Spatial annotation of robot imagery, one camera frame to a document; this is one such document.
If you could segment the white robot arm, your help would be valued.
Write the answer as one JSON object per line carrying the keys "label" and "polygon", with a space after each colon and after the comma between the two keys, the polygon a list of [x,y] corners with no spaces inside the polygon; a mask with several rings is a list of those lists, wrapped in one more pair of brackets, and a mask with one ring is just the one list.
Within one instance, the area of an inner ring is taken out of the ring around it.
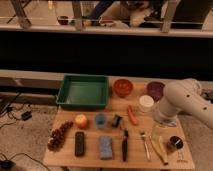
{"label": "white robot arm", "polygon": [[213,104],[202,96],[202,85],[196,79],[171,81],[163,88],[153,119],[164,126],[176,127],[177,115],[184,111],[213,130]]}

